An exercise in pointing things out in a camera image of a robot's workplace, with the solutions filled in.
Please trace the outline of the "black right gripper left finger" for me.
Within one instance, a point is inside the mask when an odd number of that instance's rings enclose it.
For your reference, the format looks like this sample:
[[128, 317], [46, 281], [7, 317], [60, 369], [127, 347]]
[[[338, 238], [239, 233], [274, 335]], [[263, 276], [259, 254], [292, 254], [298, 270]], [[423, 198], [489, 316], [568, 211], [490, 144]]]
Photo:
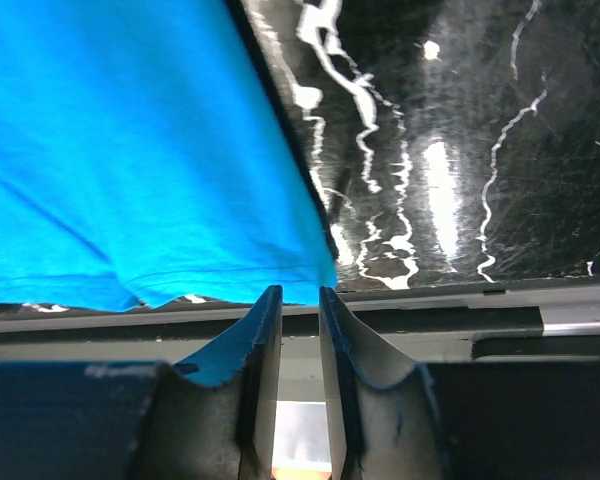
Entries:
[[0, 479], [268, 479], [282, 289], [173, 364], [0, 361]]

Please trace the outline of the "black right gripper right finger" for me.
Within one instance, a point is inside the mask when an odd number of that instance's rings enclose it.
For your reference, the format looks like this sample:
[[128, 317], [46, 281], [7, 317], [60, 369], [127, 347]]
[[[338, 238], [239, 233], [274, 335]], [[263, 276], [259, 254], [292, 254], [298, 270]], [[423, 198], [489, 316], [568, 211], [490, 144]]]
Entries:
[[600, 479], [600, 360], [418, 362], [320, 292], [336, 479]]

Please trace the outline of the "blue t shirt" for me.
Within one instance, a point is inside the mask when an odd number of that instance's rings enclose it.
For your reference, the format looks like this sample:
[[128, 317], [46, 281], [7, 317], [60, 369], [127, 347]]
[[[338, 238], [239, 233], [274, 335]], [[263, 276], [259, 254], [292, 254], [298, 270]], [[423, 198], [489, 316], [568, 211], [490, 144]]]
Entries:
[[0, 304], [314, 306], [337, 248], [238, 1], [0, 1]]

